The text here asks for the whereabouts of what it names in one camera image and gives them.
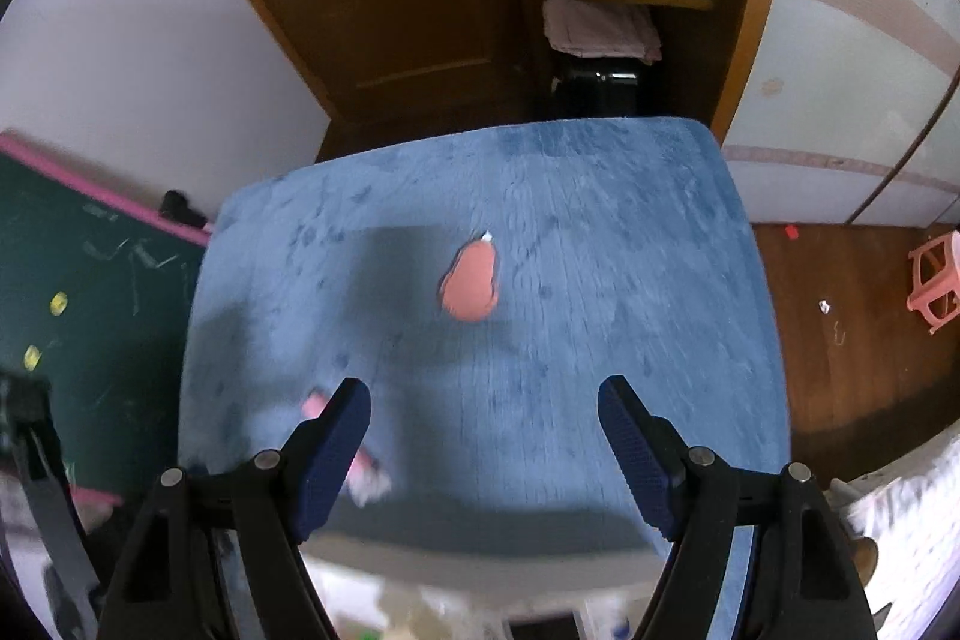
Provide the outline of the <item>white plastic tray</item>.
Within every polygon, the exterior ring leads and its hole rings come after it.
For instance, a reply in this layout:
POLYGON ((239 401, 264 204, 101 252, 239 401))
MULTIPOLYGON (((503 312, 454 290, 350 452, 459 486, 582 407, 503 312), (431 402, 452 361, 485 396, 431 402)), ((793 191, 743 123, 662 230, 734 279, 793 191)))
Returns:
POLYGON ((586 638, 628 638, 664 570, 652 551, 498 559, 334 533, 314 534, 301 555, 343 638, 508 638, 510 617, 565 611, 586 638))

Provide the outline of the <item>white handheld game device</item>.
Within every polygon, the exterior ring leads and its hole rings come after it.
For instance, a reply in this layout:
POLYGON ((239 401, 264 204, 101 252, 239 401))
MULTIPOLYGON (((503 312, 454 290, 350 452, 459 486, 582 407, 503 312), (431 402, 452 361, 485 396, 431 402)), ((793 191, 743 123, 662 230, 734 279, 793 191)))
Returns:
POLYGON ((583 619, 576 611, 549 612, 505 620, 509 640, 584 640, 583 619))

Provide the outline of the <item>pink pear-shaped case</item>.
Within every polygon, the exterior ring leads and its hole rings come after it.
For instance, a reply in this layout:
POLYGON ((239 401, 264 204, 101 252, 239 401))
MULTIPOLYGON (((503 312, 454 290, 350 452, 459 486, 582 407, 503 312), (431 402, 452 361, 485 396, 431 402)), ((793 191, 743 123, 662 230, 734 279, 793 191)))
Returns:
POLYGON ((439 302, 454 320, 477 323, 498 304, 498 255, 490 232, 467 242, 439 284, 439 302))

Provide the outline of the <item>blue fuzzy table cloth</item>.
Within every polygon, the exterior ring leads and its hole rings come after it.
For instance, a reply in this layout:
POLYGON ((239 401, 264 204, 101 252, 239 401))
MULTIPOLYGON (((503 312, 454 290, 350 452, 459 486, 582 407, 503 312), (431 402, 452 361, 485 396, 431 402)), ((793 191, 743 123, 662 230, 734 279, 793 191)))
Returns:
POLYGON ((763 265, 715 138, 683 119, 555 120, 438 136, 236 191, 190 314, 179 458, 226 473, 281 445, 309 393, 370 390, 391 486, 321 533, 438 554, 652 551, 597 416, 621 375, 727 463, 788 461, 763 265), (490 232, 498 304, 439 284, 490 232))

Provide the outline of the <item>pink folded towel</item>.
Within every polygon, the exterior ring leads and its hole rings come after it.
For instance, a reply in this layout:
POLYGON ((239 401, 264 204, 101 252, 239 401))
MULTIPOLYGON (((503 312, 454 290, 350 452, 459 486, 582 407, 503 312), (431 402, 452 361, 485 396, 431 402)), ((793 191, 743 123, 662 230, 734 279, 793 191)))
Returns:
POLYGON ((581 58, 661 58, 661 39, 645 7, 544 0, 544 33, 556 52, 581 58))

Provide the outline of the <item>green chalkboard pink frame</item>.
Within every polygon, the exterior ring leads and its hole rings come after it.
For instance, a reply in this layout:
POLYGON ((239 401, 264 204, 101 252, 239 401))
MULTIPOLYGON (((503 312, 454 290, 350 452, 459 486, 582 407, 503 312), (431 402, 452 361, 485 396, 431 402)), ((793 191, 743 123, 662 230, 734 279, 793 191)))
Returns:
POLYGON ((178 453, 206 232, 2 140, 2 365, 50 385, 71 482, 132 497, 178 453))

